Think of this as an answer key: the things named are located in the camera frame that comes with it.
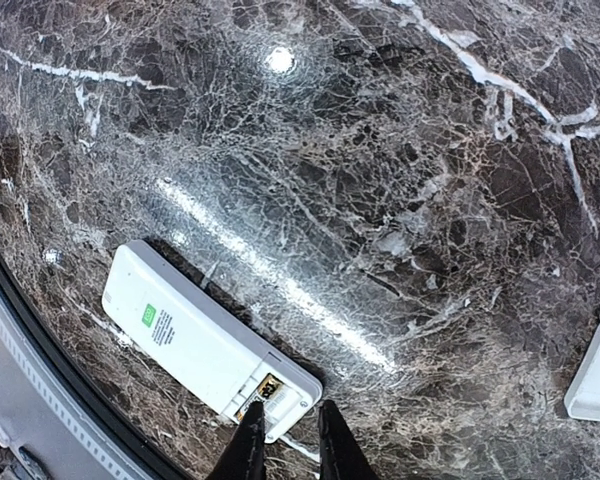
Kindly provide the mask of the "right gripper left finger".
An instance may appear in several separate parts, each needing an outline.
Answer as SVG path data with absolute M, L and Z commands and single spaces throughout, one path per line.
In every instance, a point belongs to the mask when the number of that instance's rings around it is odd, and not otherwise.
M 265 413 L 261 402 L 247 409 L 208 480 L 264 480 Z

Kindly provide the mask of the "gold black AA battery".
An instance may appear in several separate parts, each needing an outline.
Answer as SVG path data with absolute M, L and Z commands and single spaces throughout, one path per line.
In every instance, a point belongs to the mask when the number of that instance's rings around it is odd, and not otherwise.
M 274 375 L 268 374 L 258 387 L 258 395 L 265 401 L 272 398 L 284 383 Z

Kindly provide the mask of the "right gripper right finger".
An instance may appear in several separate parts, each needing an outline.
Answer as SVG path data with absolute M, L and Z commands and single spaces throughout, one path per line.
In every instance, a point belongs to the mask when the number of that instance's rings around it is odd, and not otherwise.
M 321 405 L 318 428 L 321 479 L 378 479 L 333 401 L 325 400 Z

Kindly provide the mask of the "white battery cover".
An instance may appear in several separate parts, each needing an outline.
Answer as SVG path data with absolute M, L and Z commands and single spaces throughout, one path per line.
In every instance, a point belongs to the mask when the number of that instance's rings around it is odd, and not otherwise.
M 569 417 L 600 422 L 600 324 L 563 400 Z

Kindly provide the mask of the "white remote control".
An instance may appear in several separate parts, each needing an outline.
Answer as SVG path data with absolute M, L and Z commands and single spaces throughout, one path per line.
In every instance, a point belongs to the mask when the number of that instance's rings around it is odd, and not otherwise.
M 217 414 L 240 423 L 253 402 L 265 440 L 286 434 L 322 397 L 321 382 L 229 313 L 142 240 L 119 246 L 102 307 L 160 367 Z M 268 374 L 284 383 L 265 401 Z

